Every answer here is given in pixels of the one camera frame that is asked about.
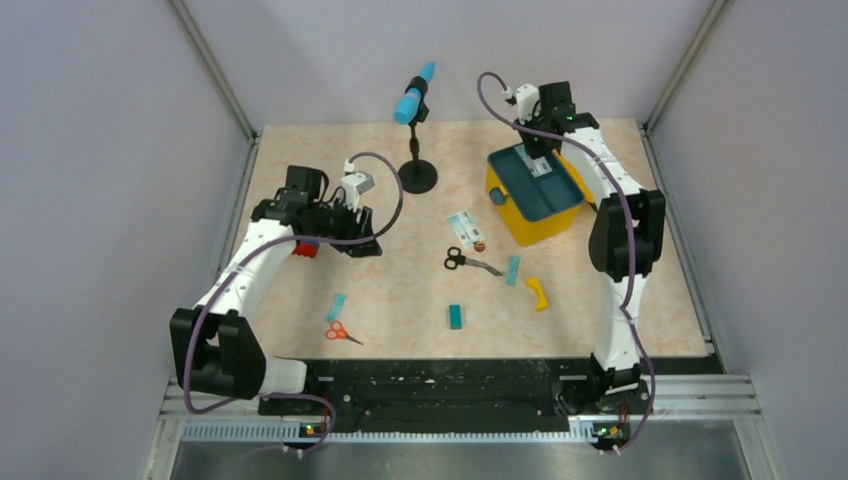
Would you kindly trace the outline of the white teal label packet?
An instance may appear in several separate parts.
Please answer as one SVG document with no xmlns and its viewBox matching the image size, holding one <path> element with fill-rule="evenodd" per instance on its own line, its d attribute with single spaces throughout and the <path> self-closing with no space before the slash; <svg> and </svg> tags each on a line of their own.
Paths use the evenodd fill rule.
<svg viewBox="0 0 848 480">
<path fill-rule="evenodd" d="M 544 156 L 538 158 L 525 156 L 523 160 L 533 178 L 539 178 L 552 172 L 552 168 Z"/>
</svg>

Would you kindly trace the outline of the teal divided tray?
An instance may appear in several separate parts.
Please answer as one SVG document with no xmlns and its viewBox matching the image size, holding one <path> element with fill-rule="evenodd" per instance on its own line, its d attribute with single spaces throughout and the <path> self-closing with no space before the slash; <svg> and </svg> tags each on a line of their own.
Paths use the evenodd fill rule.
<svg viewBox="0 0 848 480">
<path fill-rule="evenodd" d="M 563 213 L 584 202 L 584 195 L 560 160 L 548 153 L 544 157 L 552 172 L 533 178 L 523 158 L 525 146 L 516 144 L 488 156 L 494 184 L 487 188 L 490 201 L 497 207 L 516 207 L 528 222 L 538 222 Z"/>
</svg>

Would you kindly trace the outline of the teal sachet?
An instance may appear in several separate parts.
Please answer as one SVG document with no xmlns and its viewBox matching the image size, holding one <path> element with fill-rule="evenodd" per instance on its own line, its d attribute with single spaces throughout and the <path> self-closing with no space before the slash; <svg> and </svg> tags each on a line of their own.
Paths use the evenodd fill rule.
<svg viewBox="0 0 848 480">
<path fill-rule="evenodd" d="M 521 258 L 519 256 L 511 256 L 509 258 L 505 275 L 505 283 L 509 286 L 514 286 L 516 284 L 520 261 Z"/>
<path fill-rule="evenodd" d="M 347 295 L 345 293 L 336 293 L 333 297 L 332 305 L 327 313 L 326 321 L 333 323 L 339 319 L 340 313 L 344 307 Z"/>
</svg>

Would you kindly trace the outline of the white printed packet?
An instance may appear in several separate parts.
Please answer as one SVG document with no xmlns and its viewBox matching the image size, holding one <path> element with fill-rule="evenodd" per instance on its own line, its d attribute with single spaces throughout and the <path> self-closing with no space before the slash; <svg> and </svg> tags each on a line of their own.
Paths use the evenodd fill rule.
<svg viewBox="0 0 848 480">
<path fill-rule="evenodd" d="M 464 249 L 473 249 L 475 244 L 485 241 L 481 228 L 467 210 L 448 216 L 447 221 Z"/>
</svg>

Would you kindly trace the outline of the black handled bandage shears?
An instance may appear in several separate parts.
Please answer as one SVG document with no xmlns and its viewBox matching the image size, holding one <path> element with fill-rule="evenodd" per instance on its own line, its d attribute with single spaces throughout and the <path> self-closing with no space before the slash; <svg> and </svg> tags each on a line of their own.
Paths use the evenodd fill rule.
<svg viewBox="0 0 848 480">
<path fill-rule="evenodd" d="M 504 273 L 501 270 L 498 270 L 494 266 L 480 261 L 469 258 L 466 256 L 460 247 L 449 247 L 446 251 L 446 257 L 443 261 L 443 266 L 447 270 L 456 270 L 460 266 L 468 266 L 483 269 L 495 277 L 503 277 Z"/>
</svg>

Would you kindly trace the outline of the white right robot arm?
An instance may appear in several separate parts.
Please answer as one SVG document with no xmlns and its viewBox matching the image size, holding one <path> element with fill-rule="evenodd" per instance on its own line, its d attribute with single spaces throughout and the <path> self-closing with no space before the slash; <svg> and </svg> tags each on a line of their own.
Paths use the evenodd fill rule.
<svg viewBox="0 0 848 480">
<path fill-rule="evenodd" d="M 662 254 L 666 198 L 643 186 L 611 152 L 599 122 L 579 113 L 568 82 L 524 84 L 504 95 L 532 157 L 558 154 L 572 167 L 596 209 L 590 262 L 604 287 L 602 331 L 590 356 L 589 404 L 612 412 L 642 375 L 637 339 L 641 297 Z"/>
</svg>

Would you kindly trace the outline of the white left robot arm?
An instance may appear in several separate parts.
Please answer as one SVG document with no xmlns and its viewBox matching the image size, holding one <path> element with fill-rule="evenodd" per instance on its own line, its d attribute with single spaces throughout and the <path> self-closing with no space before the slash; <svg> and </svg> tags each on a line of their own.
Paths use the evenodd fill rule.
<svg viewBox="0 0 848 480">
<path fill-rule="evenodd" d="M 323 171 L 288 168 L 284 186 L 253 208 L 240 247 L 210 290 L 169 322 L 181 388 L 236 399 L 282 393 L 297 413 L 317 407 L 321 388 L 306 364 L 266 354 L 250 321 L 283 262 L 321 240 L 353 258 L 381 255 L 373 211 L 360 203 L 374 186 L 371 174 L 347 164 L 336 193 L 324 199 Z"/>
</svg>

